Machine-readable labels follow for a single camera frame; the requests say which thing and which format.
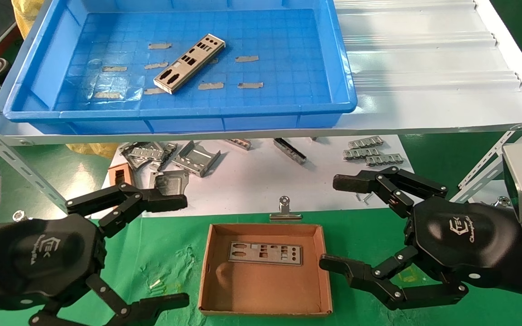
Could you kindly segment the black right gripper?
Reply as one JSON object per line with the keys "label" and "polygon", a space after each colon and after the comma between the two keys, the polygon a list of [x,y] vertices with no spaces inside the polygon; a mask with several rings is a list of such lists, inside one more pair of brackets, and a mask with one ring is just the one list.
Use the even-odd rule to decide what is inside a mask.
{"label": "black right gripper", "polygon": [[[455,305],[469,283],[522,294],[522,227],[510,208],[444,199],[448,187],[398,167],[335,175],[336,191],[373,193],[399,217],[410,217],[408,245],[373,267],[322,254],[319,267],[374,295],[389,310]],[[412,194],[424,201],[414,204]],[[392,278],[416,264],[440,283],[401,288]]]}

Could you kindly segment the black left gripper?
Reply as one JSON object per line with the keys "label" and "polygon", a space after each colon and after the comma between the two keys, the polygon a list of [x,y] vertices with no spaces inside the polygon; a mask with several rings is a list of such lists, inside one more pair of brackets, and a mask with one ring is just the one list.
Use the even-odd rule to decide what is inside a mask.
{"label": "black left gripper", "polygon": [[189,305],[186,293],[126,304],[99,276],[106,254],[100,230],[79,215],[0,223],[0,310],[45,305],[30,326],[82,326],[57,314],[91,289],[114,312],[106,326],[153,326],[162,312]]}

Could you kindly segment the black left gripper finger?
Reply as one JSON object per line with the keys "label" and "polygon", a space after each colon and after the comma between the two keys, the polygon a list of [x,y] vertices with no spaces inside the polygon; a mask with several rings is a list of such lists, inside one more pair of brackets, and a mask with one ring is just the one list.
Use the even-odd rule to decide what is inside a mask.
{"label": "black left gripper finger", "polygon": [[128,183],[76,197],[66,201],[68,213],[89,216],[111,208],[112,211],[99,220],[99,230],[104,237],[111,238],[143,212],[173,212],[187,208],[187,197],[163,195],[156,188],[139,189]]}

